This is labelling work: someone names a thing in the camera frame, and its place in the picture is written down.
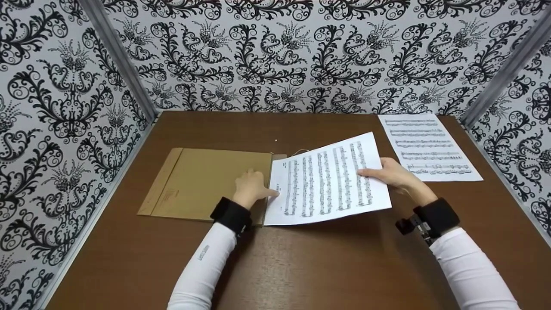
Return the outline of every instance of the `white paper on table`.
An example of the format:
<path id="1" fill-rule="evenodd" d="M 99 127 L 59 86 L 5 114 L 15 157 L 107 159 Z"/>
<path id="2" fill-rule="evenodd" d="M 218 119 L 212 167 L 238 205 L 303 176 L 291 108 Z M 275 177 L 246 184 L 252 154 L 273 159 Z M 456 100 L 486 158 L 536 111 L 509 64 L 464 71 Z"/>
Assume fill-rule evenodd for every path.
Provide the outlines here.
<path id="1" fill-rule="evenodd" d="M 264 225 L 296 225 L 391 207 L 388 187 L 357 175 L 361 168 L 381 168 L 373 133 L 272 162 Z"/>
<path id="2" fill-rule="evenodd" d="M 482 181 L 434 114 L 379 115 L 400 164 L 421 181 Z"/>

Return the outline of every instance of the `white sleeve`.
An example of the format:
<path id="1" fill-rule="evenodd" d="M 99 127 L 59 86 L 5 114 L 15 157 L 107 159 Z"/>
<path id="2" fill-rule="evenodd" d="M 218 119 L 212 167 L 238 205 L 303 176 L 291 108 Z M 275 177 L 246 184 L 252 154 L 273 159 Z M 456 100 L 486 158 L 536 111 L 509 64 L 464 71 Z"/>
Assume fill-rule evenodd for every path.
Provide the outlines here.
<path id="1" fill-rule="evenodd" d="M 167 309 L 210 309 L 214 288 L 236 243 L 232 230 L 220 223 L 212 225 L 180 275 Z"/>
<path id="2" fill-rule="evenodd" d="M 430 246 L 461 309 L 518 309 L 494 265 L 462 228 Z"/>

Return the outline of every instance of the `metal frame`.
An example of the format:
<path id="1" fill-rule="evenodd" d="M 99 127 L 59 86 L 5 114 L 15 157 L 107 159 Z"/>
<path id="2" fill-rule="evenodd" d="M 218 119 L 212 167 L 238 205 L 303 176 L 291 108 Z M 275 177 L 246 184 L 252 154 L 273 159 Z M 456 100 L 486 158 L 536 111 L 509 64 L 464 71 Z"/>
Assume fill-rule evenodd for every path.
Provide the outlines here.
<path id="1" fill-rule="evenodd" d="M 159 113 L 151 102 L 145 87 L 143 87 L 136 67 L 130 61 L 128 54 L 126 54 L 126 49 L 122 45 L 118 33 L 109 21 L 103 3 L 101 0 L 78 0 L 78 2 L 88 15 L 94 26 L 94 30 L 97 32 L 109 55 L 113 58 L 122 79 L 126 82 L 140 108 L 142 108 L 145 118 L 148 122 L 153 122 Z"/>
<path id="2" fill-rule="evenodd" d="M 65 256 L 65 258 L 63 259 L 63 262 L 60 264 L 59 271 L 54 274 L 53 279 L 51 280 L 52 283 L 46 286 L 46 289 L 44 290 L 42 297 L 39 299 L 39 302 L 37 303 L 36 309 L 44 310 L 48 305 L 48 303 L 50 302 L 50 300 L 52 299 L 53 294 L 56 292 L 58 286 L 60 285 L 61 281 L 65 277 L 65 274 L 73 264 L 73 261 L 75 260 L 78 253 L 80 252 L 80 249 L 82 249 L 82 246 L 86 242 L 86 239 L 88 239 L 88 236 L 94 229 L 94 226 L 96 225 L 99 218 L 101 217 L 101 214 L 105 210 L 105 207 L 107 207 L 107 205 L 109 204 L 109 201 L 113 197 L 113 194 L 117 190 L 122 179 L 125 177 L 126 171 L 128 171 L 136 155 L 142 149 L 144 142 L 149 137 L 151 130 L 153 130 L 154 122 L 152 122 L 149 125 L 149 127 L 145 131 L 143 131 L 142 138 L 139 140 L 135 148 L 132 150 L 132 152 L 126 159 L 124 165 L 121 167 L 121 170 L 117 174 L 117 177 L 115 178 L 115 180 L 110 184 L 112 188 L 107 193 L 107 197 L 98 205 L 98 208 L 95 210 L 95 212 L 92 213 L 90 220 L 86 223 L 86 226 L 80 232 L 80 236 L 75 240 L 73 246 L 69 249 L 69 253 L 67 253 L 67 256 Z"/>
<path id="3" fill-rule="evenodd" d="M 548 6 L 526 37 L 508 56 L 477 100 L 463 113 L 461 123 L 467 129 L 471 129 L 486 110 L 490 108 L 539 48 L 549 40 L 550 35 L 551 6 Z"/>

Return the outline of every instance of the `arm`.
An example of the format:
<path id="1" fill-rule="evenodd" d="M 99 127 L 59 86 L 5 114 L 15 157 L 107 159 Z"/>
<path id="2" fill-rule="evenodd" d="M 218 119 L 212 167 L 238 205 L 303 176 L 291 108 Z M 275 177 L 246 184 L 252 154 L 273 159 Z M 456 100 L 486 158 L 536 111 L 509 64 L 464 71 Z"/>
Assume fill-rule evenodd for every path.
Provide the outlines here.
<path id="1" fill-rule="evenodd" d="M 279 193 L 264 187 L 264 176 L 249 169 L 235 181 L 233 202 L 248 210 L 258 199 Z M 187 263 L 170 296 L 168 310 L 210 309 L 211 299 L 222 269 L 237 237 L 234 231 L 221 223 L 214 223 Z"/>
<path id="2" fill-rule="evenodd" d="M 462 228 L 442 235 L 430 250 L 461 309 L 518 309 L 499 272 Z"/>
<path id="3" fill-rule="evenodd" d="M 210 309 L 214 287 L 236 243 L 232 230 L 212 225 L 176 282 L 168 310 Z"/>
<path id="4" fill-rule="evenodd" d="M 382 169 L 361 169 L 358 174 L 378 178 L 407 193 L 419 206 L 437 200 L 433 191 L 392 158 L 381 158 Z M 469 235 L 456 227 L 431 246 L 436 260 L 461 309 L 518 309 L 509 288 L 494 265 Z"/>

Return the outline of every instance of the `string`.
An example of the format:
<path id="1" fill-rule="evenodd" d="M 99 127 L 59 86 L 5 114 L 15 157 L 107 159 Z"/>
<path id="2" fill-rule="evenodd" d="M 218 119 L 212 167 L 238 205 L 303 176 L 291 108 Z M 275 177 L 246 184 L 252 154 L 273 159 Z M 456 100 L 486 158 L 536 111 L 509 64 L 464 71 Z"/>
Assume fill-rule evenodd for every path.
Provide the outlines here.
<path id="1" fill-rule="evenodd" d="M 309 150 L 309 149 L 303 149 L 303 148 L 301 148 L 300 150 L 296 151 L 293 155 L 291 155 L 291 156 L 289 156 L 289 157 L 293 157 L 293 156 L 297 155 L 297 154 L 298 154 L 299 152 L 301 152 L 301 151 L 309 152 L 310 150 Z"/>
<path id="2" fill-rule="evenodd" d="M 299 152 L 302 152 L 302 151 L 304 151 L 304 152 L 309 152 L 310 150 L 309 150 L 309 149 L 303 149 L 303 148 L 301 148 L 300 150 L 296 151 L 293 155 L 291 155 L 291 156 L 289 156 L 289 157 L 293 157 L 293 156 L 297 155 Z"/>

